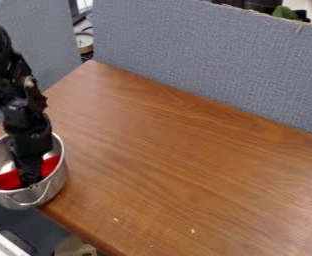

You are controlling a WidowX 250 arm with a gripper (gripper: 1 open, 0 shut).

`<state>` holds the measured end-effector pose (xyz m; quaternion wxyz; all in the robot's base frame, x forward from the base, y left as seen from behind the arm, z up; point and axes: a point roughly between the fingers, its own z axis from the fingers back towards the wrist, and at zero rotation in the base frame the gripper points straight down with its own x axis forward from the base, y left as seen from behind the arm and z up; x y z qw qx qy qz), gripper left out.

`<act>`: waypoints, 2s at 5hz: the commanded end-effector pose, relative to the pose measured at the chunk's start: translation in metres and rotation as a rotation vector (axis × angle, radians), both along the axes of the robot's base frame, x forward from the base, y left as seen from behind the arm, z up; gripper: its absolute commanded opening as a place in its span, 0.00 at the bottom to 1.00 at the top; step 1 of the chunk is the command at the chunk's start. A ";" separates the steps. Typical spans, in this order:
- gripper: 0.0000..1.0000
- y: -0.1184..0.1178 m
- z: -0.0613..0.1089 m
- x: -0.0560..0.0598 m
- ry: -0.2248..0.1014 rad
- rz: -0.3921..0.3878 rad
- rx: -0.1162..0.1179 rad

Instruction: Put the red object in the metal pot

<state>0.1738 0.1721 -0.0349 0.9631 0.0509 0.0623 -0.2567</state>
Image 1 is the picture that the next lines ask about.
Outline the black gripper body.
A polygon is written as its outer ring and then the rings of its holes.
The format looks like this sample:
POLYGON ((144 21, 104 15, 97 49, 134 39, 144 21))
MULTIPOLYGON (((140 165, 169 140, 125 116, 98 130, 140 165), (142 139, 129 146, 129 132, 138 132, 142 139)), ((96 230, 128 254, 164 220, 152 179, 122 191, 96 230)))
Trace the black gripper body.
POLYGON ((40 164, 42 156, 52 150, 52 124, 41 114, 30 125, 12 119, 4 121, 4 130, 12 138, 12 154, 20 167, 40 164))

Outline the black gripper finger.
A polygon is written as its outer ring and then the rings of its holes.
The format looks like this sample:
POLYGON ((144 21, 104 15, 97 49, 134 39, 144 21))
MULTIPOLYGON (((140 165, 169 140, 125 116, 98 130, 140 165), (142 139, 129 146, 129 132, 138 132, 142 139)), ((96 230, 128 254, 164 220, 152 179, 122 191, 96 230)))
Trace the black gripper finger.
POLYGON ((25 164, 18 169, 18 177, 22 187, 29 187, 30 185, 38 183, 42 179, 41 176, 41 163, 32 162, 25 164))

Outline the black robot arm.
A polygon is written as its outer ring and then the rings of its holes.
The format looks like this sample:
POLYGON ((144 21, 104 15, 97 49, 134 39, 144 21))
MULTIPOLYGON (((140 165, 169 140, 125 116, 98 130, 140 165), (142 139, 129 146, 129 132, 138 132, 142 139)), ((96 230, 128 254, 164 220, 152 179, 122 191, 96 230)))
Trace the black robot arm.
POLYGON ((42 180, 42 157, 53 148, 46 101, 30 66, 0 25, 0 112, 21 187, 42 180))

